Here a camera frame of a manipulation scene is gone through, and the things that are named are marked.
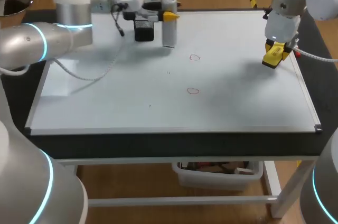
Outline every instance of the white tabletop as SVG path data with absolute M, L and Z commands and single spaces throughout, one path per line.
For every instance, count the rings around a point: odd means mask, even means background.
M 175 49 L 134 41 L 133 22 L 93 15 L 94 44 L 61 61 L 95 83 L 47 67 L 27 127 L 32 135 L 152 132 L 309 132 L 319 124 L 297 61 L 263 66 L 262 11 L 181 12 Z

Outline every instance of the white cable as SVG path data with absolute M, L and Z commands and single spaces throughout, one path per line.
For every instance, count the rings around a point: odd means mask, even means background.
M 113 67 L 113 65 L 115 64 L 115 60 L 116 58 L 118 57 L 118 55 L 120 54 L 121 50 L 122 50 L 122 46 L 123 44 L 121 44 L 117 54 L 113 57 L 111 63 L 109 64 L 109 66 L 107 67 L 107 69 L 103 72 L 103 74 L 101 74 L 99 77 L 96 77 L 96 78 L 86 78 L 86 77 L 81 77 L 81 76 L 78 76 L 76 75 L 75 73 L 71 72 L 70 70 L 68 70 L 67 67 L 65 67 L 64 64 L 62 64 L 59 60 L 57 59 L 52 59 L 57 65 L 59 65 L 66 73 L 68 73 L 69 75 L 79 79 L 79 80 L 85 80 L 85 81 L 97 81 L 97 80 L 100 80 L 102 79 L 104 76 L 107 75 L 107 73 L 109 73 Z
M 13 72 L 13 71 L 10 71 L 10 70 L 7 70 L 5 68 L 0 67 L 0 73 L 2 73 L 4 75 L 9 75 L 9 76 L 20 76 L 20 75 L 27 73 L 29 67 L 30 66 L 26 66 L 24 69 L 22 69 L 21 71 L 18 71 L 18 72 Z
M 302 54 L 304 56 L 307 56 L 309 58 L 312 58 L 312 59 L 316 59 L 316 60 L 323 61 L 323 62 L 338 63 L 338 59 L 321 58 L 321 57 L 315 56 L 315 55 L 313 55 L 311 53 L 308 53 L 306 51 L 302 51 L 299 48 L 297 48 L 296 46 L 293 48 L 293 50 L 294 51 L 298 51 L 300 54 Z

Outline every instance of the red marker drawing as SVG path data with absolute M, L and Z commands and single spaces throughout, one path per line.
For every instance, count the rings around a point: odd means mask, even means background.
M 193 61 L 197 61 L 197 60 L 200 60 L 201 58 L 197 56 L 196 54 L 191 54 L 189 59 Z
M 190 94 L 190 95 L 196 95 L 198 94 L 200 91 L 196 88 L 187 88 L 186 91 Z

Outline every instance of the plastic storage bin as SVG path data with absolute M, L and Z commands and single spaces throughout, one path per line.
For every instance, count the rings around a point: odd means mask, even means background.
M 183 170 L 180 163 L 173 163 L 173 170 L 179 176 L 181 186 L 204 189 L 244 190 L 252 181 L 259 180 L 263 175 L 263 162 L 249 162 L 248 169 L 254 170 L 253 175 L 219 174 Z

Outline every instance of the floor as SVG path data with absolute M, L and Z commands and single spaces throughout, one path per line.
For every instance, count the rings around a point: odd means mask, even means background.
M 179 0 L 182 8 L 251 8 L 250 0 Z M 256 0 L 258 7 L 268 7 L 271 0 Z M 32 10 L 54 8 L 53 0 L 34 0 Z M 1 28 L 20 24 L 24 14 L 0 18 Z M 317 22 L 322 37 L 338 59 L 335 42 L 338 21 Z M 296 169 L 296 162 L 276 162 L 281 185 Z M 81 166 L 78 176 L 89 198 L 107 197 L 172 197 L 193 195 L 229 195 L 233 192 L 187 189 L 179 186 L 170 164 Z M 253 183 L 240 195 L 266 193 L 264 181 Z M 89 209 L 86 224 L 104 223 L 302 223 L 298 202 L 282 220 L 273 220 L 265 205 L 187 206 L 187 207 L 124 207 Z

